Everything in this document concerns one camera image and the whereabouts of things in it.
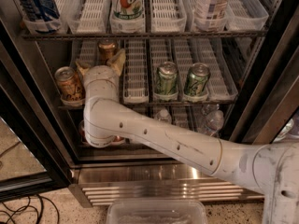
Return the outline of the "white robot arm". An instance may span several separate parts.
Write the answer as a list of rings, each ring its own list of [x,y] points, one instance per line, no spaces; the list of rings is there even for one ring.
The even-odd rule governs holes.
[[[151,119],[119,103],[115,68],[83,64],[79,71],[84,132],[91,146],[106,147],[117,135],[130,138],[206,175],[261,193],[263,224],[299,224],[298,143],[238,144]]]

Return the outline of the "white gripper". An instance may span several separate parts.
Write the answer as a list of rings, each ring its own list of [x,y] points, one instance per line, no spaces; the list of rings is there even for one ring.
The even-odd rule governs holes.
[[[120,49],[112,58],[107,61],[107,65],[98,65],[91,68],[88,63],[76,60],[75,64],[80,77],[83,78],[83,85],[87,87],[90,83],[99,80],[110,81],[116,88],[119,87],[119,77],[126,61],[125,49]]]

